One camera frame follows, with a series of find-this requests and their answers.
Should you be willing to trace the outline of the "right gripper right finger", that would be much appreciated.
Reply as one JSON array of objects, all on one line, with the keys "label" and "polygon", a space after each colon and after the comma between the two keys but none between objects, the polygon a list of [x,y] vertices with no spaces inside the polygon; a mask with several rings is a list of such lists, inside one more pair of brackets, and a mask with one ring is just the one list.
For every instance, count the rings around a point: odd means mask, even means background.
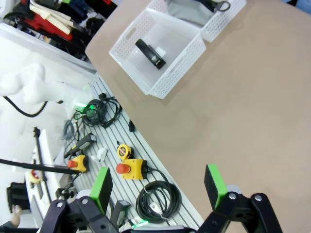
[{"label": "right gripper right finger", "polygon": [[283,232],[273,207],[264,193],[245,197],[229,191],[215,164],[206,165],[204,184],[212,212],[199,233],[224,233],[231,222],[239,222],[247,233]]}]

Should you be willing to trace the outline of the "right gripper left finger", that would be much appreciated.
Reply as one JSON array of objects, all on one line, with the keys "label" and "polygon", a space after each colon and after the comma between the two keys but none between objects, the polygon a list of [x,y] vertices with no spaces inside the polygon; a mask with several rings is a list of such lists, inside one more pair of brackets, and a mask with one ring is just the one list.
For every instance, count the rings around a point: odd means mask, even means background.
[{"label": "right gripper left finger", "polygon": [[90,228],[93,233],[113,233],[114,224],[106,216],[113,188],[110,169],[102,167],[89,195],[75,199],[51,202],[43,220],[45,233],[75,233]]}]

